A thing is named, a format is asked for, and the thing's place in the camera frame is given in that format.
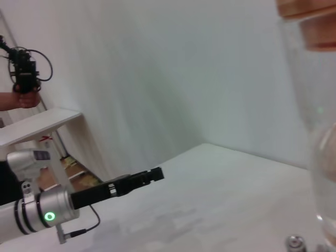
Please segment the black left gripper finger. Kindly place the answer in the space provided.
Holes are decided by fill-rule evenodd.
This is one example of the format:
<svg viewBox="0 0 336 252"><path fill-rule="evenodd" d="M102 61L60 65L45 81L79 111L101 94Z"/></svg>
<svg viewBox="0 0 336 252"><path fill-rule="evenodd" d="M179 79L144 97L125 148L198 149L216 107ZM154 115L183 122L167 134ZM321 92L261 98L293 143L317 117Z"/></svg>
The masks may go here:
<svg viewBox="0 0 336 252"><path fill-rule="evenodd" d="M131 178L132 189L138 189L164 179L163 171L160 167L156 167L149 171L143 171L137 174L133 174Z"/></svg>

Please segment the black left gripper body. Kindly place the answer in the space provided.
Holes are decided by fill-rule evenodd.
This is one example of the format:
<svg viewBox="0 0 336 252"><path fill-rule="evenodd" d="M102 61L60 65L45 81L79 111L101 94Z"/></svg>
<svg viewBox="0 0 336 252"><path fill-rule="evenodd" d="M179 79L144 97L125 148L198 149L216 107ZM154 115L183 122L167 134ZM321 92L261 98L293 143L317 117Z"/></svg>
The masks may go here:
<svg viewBox="0 0 336 252"><path fill-rule="evenodd" d="M132 189L132 175L123 175L89 189L72 193L70 198L74 209L80 209L113 197L120 197L130 193Z"/></svg>

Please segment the person's bare hand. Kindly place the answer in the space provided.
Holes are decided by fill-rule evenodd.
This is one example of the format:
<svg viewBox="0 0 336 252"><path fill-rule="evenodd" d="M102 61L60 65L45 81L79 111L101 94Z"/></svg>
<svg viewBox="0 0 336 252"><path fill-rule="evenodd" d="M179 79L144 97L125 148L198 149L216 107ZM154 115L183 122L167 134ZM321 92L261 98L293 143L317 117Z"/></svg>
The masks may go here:
<svg viewBox="0 0 336 252"><path fill-rule="evenodd" d="M15 109L30 109L37 107L40 103L40 95L37 91L32 91L26 94L13 92L12 95Z"/></svg>

